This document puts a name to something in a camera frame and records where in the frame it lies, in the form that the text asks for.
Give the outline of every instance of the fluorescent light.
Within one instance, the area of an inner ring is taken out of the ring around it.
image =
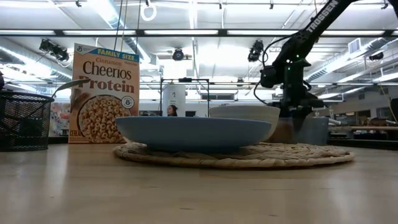
[[[369,85],[373,85],[372,83],[337,83],[337,85],[341,86],[341,85],[347,85],[347,86],[369,86]]]
[[[292,35],[298,30],[228,30],[228,35]]]
[[[314,85],[333,85],[333,83],[309,83],[310,85],[314,86]]]
[[[37,92],[37,90],[36,90],[35,88],[33,88],[33,87],[31,87],[31,86],[28,86],[28,85],[23,85],[23,84],[20,84],[20,85],[13,85],[13,84],[7,84],[7,83],[6,83],[6,85],[11,86],[11,87],[14,87],[14,88],[20,88],[20,89],[22,89],[22,90]]]
[[[0,2],[0,7],[16,7],[16,8],[24,8],[24,9],[45,9],[45,8],[55,8],[55,7],[76,7],[74,2],[66,2],[66,3],[58,3],[58,4],[49,4],[48,2],[14,2],[14,1],[6,1],[2,0]]]
[[[341,103],[344,102],[344,100],[323,100],[324,103]]]
[[[361,74],[350,75],[350,76],[345,77],[345,78],[343,78],[343,79],[341,79],[341,80],[338,80],[337,82],[338,82],[338,83],[348,82],[348,81],[354,80],[354,79],[356,79],[356,78],[358,78],[358,77],[360,77],[360,76],[361,76]]]
[[[381,35],[383,30],[325,30],[322,35]]]
[[[398,83],[378,83],[379,86],[398,86]]]
[[[364,88],[364,87],[359,87],[359,88],[355,88],[355,89],[352,89],[352,90],[348,90],[348,91],[345,92],[344,94],[354,93],[354,92],[356,92],[356,91],[362,90],[363,88]]]
[[[0,30],[0,35],[55,35],[53,30]]]
[[[392,80],[395,78],[398,78],[398,73],[383,75],[382,77],[375,78],[374,80],[372,80],[372,82],[384,82],[384,81]]]
[[[123,30],[64,30],[65,35],[123,35]],[[135,35],[135,30],[125,30],[124,35]]]
[[[325,93],[318,96],[318,99],[327,99],[339,95],[339,93]]]
[[[40,79],[34,77],[33,75],[28,75],[25,73],[18,72],[14,69],[8,68],[8,67],[3,67],[0,68],[0,71],[2,71],[3,76],[5,78],[9,78],[14,81],[32,81],[32,82],[41,82]]]
[[[252,85],[250,82],[238,83],[238,82],[214,82],[214,85]]]
[[[218,30],[145,30],[146,35],[217,35]]]

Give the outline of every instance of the ceiling light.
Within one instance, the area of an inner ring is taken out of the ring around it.
[[[323,100],[324,103],[342,103],[344,100]]]
[[[333,83],[309,83],[311,86],[314,86],[314,85],[324,85],[324,86],[327,86],[327,85],[333,85]]]
[[[135,30],[64,30],[65,35],[135,35]]]
[[[395,78],[398,78],[398,73],[383,75],[382,77],[375,78],[374,80],[372,80],[372,82],[384,82],[384,81],[392,80]]]
[[[368,85],[373,85],[373,83],[337,83],[337,85],[346,85],[346,86],[368,86]]]
[[[364,87],[359,87],[359,88],[355,88],[355,89],[352,89],[352,90],[348,90],[348,91],[345,92],[344,94],[354,93],[354,92],[356,92],[356,91],[362,90],[363,88],[364,88]]]
[[[23,90],[32,91],[32,92],[36,92],[37,91],[35,88],[33,88],[31,86],[23,85],[23,84],[21,84],[21,85],[6,84],[6,85],[14,87],[14,88],[20,88],[20,89],[23,89]]]
[[[0,35],[55,35],[53,30],[0,30]]]
[[[239,85],[251,85],[252,83],[246,82],[246,83],[241,83],[239,82]],[[236,82],[216,82],[214,85],[236,85]]]
[[[292,35],[297,30],[228,30],[228,35]]]
[[[263,50],[264,44],[262,43],[262,40],[256,40],[249,52],[249,62],[257,62],[260,59]]]
[[[382,35],[383,30],[325,30],[322,35]]]
[[[318,99],[327,99],[339,95],[339,93],[325,93],[318,96]]]
[[[146,35],[217,35],[218,30],[145,30]]]
[[[184,59],[184,53],[182,52],[182,49],[175,49],[172,58],[173,58],[173,60],[175,60],[175,61],[181,61],[181,60],[183,60],[183,59]]]
[[[379,86],[398,86],[398,83],[378,83]]]

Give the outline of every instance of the desk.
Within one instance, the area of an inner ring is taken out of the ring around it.
[[[398,153],[294,170],[137,164],[110,144],[0,153],[1,223],[396,223]]]

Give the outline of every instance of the white ceiling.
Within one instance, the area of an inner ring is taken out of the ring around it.
[[[61,7],[52,6],[48,0],[0,1],[0,29],[109,29],[109,25],[88,4],[80,1],[83,7],[76,7],[75,1],[53,0]],[[157,7],[157,15],[152,21],[139,18],[139,3],[128,0],[126,26],[129,29],[189,29],[189,0],[152,0]],[[332,25],[331,29],[395,29],[398,20],[394,10],[388,7],[381,10],[383,0],[358,1],[352,4]],[[114,1],[119,11],[121,1]],[[219,9],[219,0],[198,0],[196,29],[220,29],[224,16],[226,29],[301,29],[315,15],[311,0],[274,0],[274,9],[269,9],[269,1],[263,0],[223,0],[224,12]],[[122,15],[126,0],[123,1]],[[41,38],[10,37],[9,40],[39,52]],[[95,45],[94,38],[51,38],[57,44],[72,49],[74,43]],[[232,76],[259,77],[260,67],[247,61],[249,49],[257,38],[239,37],[200,37],[198,41],[199,75],[201,77]],[[265,44],[272,38],[259,38]],[[321,38],[308,56],[308,61],[317,67],[325,60],[333,58],[347,49],[353,38]],[[112,49],[114,38],[100,38],[101,47]],[[138,39],[142,48],[149,53],[166,52],[176,47],[192,54],[192,41],[189,37],[143,37]],[[121,48],[121,39],[116,49]],[[127,45],[124,51],[130,51]],[[269,63],[277,54],[271,54]]]

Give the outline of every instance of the black robotic arm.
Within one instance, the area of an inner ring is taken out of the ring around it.
[[[305,59],[313,45],[345,9],[358,0],[329,0],[302,30],[290,36],[272,65],[261,70],[260,84],[266,88],[283,84],[283,98],[280,101],[281,116],[306,117],[313,107],[323,107],[322,100],[308,91],[310,85],[304,86],[304,68],[311,66]],[[389,0],[398,17],[398,0]]]

